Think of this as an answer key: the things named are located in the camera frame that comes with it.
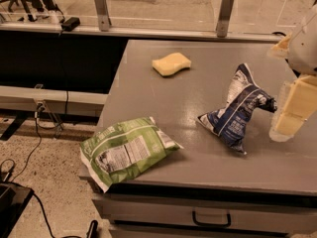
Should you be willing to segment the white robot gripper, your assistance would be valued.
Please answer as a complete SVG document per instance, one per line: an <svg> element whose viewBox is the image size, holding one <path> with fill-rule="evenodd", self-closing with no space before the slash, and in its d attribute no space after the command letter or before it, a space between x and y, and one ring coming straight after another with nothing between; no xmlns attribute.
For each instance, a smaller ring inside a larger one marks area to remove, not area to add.
<svg viewBox="0 0 317 238"><path fill-rule="evenodd" d="M307 12L292 34L284 36L267 54L288 59L292 69L303 73L293 82L283 84L271 120L270 138L286 142L317 111L317 5Z"/></svg>

